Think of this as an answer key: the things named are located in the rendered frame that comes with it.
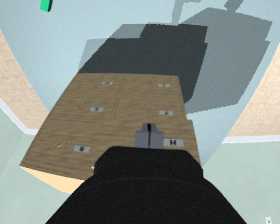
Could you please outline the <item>light wooden chest of drawers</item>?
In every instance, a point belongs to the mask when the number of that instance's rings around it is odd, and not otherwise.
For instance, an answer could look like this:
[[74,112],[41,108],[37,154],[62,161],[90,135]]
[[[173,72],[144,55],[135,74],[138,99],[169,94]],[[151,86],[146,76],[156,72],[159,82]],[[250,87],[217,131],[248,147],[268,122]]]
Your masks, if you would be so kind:
[[[65,92],[69,88],[69,86],[72,84],[74,79],[77,77],[78,74],[120,74],[123,75],[121,85],[118,91],[118,95],[102,95],[102,94],[66,94]],[[170,98],[170,97],[151,97],[151,96],[129,96],[129,95],[121,95],[121,91],[123,88],[124,80],[126,75],[149,75],[149,76],[169,76],[169,77],[176,77],[176,82],[177,82],[177,87],[178,87],[178,92],[179,92],[179,98]],[[87,180],[88,177],[82,177],[82,176],[76,176],[76,175],[71,175],[71,174],[65,174],[65,173],[60,173],[60,172],[55,172],[51,170],[46,170],[34,166],[27,165],[25,163],[25,160],[33,147],[37,137],[39,136],[41,130],[43,129],[44,125],[52,125],[52,126],[62,126],[62,127],[73,127],[73,128],[84,128],[84,129],[96,129],[96,130],[102,130],[102,127],[90,127],[90,126],[78,126],[78,125],[67,125],[67,124],[56,124],[56,123],[48,123],[47,120],[49,119],[50,115],[52,114],[53,110],[63,97],[63,95],[85,95],[85,96],[113,96],[116,97],[116,102],[113,108],[112,115],[116,114],[117,106],[120,97],[137,97],[137,98],[158,98],[158,99],[177,99],[180,100],[181,102],[181,107],[182,107],[182,113],[183,113],[183,118],[187,119],[186,116],[186,111],[185,111],[185,106],[184,106],[184,101],[183,101],[183,96],[181,92],[181,87],[179,83],[178,76],[170,76],[170,75],[151,75],[151,74],[121,74],[121,73],[77,73],[74,78],[71,80],[71,82],[68,84],[64,92],[61,94],[53,108],[51,109],[50,113],[44,120],[43,124],[41,125],[40,129],[38,130],[36,136],[34,137],[32,143],[30,144],[26,154],[24,155],[20,167],[23,168],[24,170],[28,171],[32,175],[36,176],[37,178],[41,179],[42,181],[48,183],[49,185],[67,193],[73,193],[74,190],[85,180]]]

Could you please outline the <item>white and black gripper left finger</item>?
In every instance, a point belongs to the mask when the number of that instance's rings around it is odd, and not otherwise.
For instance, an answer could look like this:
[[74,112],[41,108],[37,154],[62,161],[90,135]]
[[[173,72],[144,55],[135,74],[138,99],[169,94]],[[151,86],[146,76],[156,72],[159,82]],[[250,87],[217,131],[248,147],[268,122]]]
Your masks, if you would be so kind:
[[135,132],[135,147],[148,148],[149,145],[149,123],[143,123],[141,130]]

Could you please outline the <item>wooden drawer front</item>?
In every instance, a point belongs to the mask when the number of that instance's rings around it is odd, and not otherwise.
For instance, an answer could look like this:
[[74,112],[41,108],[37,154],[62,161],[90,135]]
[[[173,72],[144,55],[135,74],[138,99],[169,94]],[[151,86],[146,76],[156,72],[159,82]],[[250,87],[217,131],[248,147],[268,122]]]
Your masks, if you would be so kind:
[[115,116],[184,119],[180,100],[137,97],[120,97]]
[[126,75],[121,95],[179,98],[176,77]]
[[63,95],[47,122],[103,127],[106,115],[112,115],[115,102],[113,96]]
[[135,132],[143,123],[156,123],[157,130],[164,132],[163,149],[186,150],[201,165],[192,120],[106,116],[91,167],[109,147],[135,147]]
[[25,163],[55,172],[91,177],[100,135],[101,130],[96,129],[44,125]]
[[118,95],[122,78],[120,74],[78,74],[65,93]]

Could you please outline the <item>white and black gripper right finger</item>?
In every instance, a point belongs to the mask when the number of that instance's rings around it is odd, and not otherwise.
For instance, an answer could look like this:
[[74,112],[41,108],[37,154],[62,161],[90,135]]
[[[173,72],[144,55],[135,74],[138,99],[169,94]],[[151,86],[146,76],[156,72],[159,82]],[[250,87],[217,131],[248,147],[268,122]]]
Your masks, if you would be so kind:
[[163,149],[164,145],[164,132],[159,132],[155,124],[149,123],[149,139],[150,139],[150,147],[155,149]]

